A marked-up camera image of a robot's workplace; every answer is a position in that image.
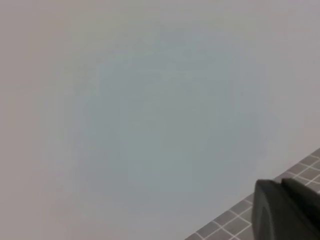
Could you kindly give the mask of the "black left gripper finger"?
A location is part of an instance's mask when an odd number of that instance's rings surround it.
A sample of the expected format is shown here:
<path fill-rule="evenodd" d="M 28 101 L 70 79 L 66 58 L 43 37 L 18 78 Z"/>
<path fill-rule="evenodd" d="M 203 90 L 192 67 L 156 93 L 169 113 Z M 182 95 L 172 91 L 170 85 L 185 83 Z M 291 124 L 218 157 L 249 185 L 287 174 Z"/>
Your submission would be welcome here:
<path fill-rule="evenodd" d="M 320 195 L 292 178 L 259 179 L 251 220 L 255 240 L 318 240 Z"/>

